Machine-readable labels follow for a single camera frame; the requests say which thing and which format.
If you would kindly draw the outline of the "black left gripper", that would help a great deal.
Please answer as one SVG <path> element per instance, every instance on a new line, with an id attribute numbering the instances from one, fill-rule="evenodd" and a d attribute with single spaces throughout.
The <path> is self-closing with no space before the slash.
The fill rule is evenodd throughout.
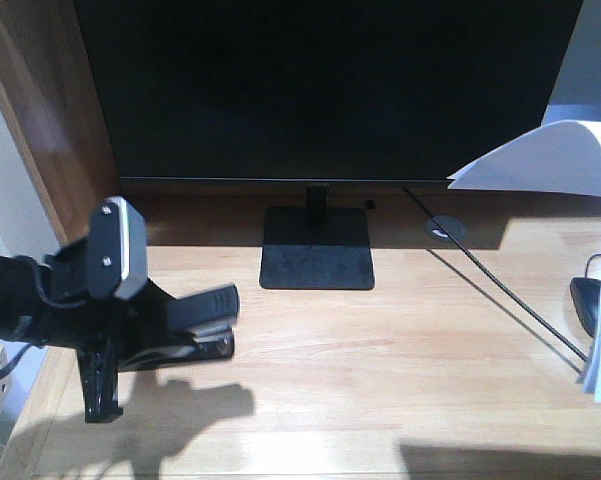
<path id="1" fill-rule="evenodd" d="M 87 246 L 73 244 L 45 257 L 36 290 L 43 310 L 35 320 L 39 344 L 76 350 L 86 423 L 111 423 L 118 402 L 118 360 L 163 360 L 180 348 L 169 324 L 174 298 L 145 277 L 125 298 L 112 268 L 90 269 Z"/>

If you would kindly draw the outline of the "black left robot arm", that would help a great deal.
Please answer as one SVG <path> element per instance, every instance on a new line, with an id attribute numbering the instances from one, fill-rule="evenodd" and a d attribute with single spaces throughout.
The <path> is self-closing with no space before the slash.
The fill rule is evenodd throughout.
<path id="1" fill-rule="evenodd" d="M 172 366 L 166 327 L 171 296 L 148 282 L 133 298 L 96 299 L 81 291 L 66 302 L 52 295 L 59 275 L 26 256 L 0 256 L 0 339 L 56 346 L 76 353 L 85 420 L 121 416 L 121 372 Z"/>

